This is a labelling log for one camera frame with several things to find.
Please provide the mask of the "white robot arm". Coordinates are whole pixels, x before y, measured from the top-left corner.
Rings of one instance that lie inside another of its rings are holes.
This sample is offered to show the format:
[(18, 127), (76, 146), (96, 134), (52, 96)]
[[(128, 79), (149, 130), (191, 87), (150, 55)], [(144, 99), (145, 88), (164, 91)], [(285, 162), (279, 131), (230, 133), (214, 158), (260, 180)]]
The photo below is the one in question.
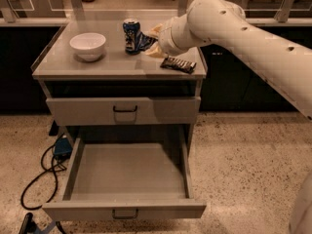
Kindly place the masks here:
[(167, 54), (218, 44), (295, 107), (199, 116), (190, 165), (207, 208), (199, 220), (171, 221), (170, 234), (312, 234), (310, 49), (249, 24), (224, 0), (194, 0), (185, 15), (148, 33)]

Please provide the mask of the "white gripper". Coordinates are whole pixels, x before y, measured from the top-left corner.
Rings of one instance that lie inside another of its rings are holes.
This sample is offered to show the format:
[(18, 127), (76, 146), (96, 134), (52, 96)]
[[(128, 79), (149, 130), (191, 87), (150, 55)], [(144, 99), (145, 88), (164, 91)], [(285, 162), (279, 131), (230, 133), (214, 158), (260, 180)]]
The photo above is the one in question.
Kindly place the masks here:
[(154, 43), (144, 52), (151, 58), (164, 59), (168, 55), (178, 56), (202, 44), (202, 40), (190, 31), (187, 15), (173, 17), (164, 24), (155, 25), (148, 31), (148, 35), (158, 37), (158, 43)]

